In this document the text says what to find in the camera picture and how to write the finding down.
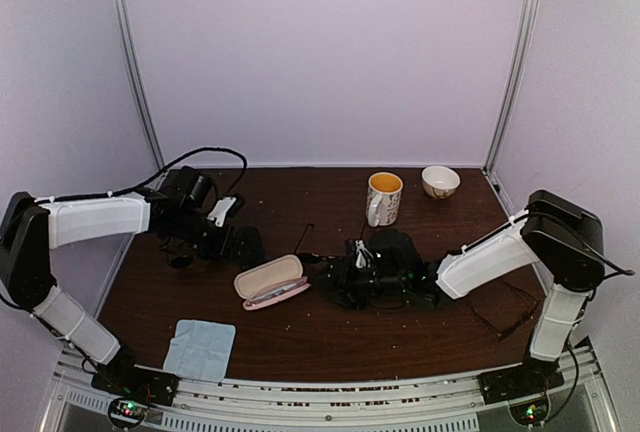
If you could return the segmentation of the pink glasses case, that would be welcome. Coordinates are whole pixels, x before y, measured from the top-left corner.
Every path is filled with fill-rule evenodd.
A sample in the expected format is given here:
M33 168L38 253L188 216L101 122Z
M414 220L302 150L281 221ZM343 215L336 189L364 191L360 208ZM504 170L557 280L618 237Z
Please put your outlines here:
M307 284L279 297L252 305L250 300L256 296L271 291L283 283L306 278ZM242 307L246 311L257 311L288 300L305 292L310 287L308 277L303 275L303 265L293 254L281 256L245 272L241 272L234 279L237 295L244 300Z

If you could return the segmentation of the black sunglasses dark lenses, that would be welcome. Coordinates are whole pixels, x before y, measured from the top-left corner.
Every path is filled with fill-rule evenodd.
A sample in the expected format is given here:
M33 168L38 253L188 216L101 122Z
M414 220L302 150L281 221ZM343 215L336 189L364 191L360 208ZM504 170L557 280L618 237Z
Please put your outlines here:
M315 225L313 223L307 223L293 249L293 255L296 256L302 264L319 264L320 262L335 262L346 259L350 256L355 256L356 251L365 246L363 237L360 236L357 239L348 239L344 242L344 252L342 254L321 254L317 252L303 251L301 246L303 245L306 237L314 230Z

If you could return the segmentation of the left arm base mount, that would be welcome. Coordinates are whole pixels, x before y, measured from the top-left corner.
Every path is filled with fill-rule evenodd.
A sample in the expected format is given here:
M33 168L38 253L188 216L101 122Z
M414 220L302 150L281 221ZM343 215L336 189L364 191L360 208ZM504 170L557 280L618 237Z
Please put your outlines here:
M117 430L131 431L142 424L153 408L173 404L180 378L138 366L135 354L126 347L107 364L90 357L83 363L93 368L91 386L114 395L106 414Z

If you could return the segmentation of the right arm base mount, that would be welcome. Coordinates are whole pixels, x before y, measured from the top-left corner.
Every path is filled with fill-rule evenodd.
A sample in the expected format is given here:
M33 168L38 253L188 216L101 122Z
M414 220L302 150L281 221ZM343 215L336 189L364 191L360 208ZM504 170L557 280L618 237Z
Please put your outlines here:
M565 381L559 361L526 358L520 365L481 373L478 377L486 405L506 402L511 419L532 429L551 417L549 390Z

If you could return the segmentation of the pink frame glasses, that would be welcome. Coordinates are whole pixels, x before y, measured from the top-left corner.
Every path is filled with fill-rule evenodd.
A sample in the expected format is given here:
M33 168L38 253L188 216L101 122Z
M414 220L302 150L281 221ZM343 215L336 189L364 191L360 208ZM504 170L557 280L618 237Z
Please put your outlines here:
M271 291L268 291L264 294L261 294L259 296L252 298L250 300L250 303L252 305L255 305L263 302L268 302L269 300L274 299L275 297L279 297L290 291L297 290L298 288L301 288L306 284L307 284L306 278L296 279L294 281L283 283Z

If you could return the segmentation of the black glasses case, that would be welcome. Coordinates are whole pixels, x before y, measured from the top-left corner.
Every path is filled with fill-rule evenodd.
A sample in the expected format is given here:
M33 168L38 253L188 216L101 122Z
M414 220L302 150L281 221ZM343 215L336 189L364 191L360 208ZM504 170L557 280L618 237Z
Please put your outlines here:
M242 270L249 270L267 261L259 230L242 227L237 231L235 255Z

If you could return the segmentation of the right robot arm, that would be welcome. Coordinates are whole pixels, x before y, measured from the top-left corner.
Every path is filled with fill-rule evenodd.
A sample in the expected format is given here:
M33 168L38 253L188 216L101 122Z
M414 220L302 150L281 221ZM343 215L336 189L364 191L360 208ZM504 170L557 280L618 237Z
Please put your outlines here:
M603 225L594 213L547 190L491 233L439 260L421 259L413 239L397 229L349 240L311 278L334 303L360 310L380 298L401 298L426 310L457 300L534 263L553 277L523 363L513 371L519 392L535 392L556 371L588 296L604 281Z

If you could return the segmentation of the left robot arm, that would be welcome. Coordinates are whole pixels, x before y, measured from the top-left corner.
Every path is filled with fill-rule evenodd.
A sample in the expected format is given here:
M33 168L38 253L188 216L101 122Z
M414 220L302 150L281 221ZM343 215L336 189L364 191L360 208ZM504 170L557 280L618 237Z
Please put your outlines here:
M202 260L236 261L243 269L264 262L259 231L230 222L245 203L240 194L227 192L205 207L214 186L184 166L156 188L73 199L15 193L1 222L1 281L10 302L77 348L121 395L137 394L144 376L133 351L73 295L87 292L92 279L104 286L116 245L140 234L176 240Z

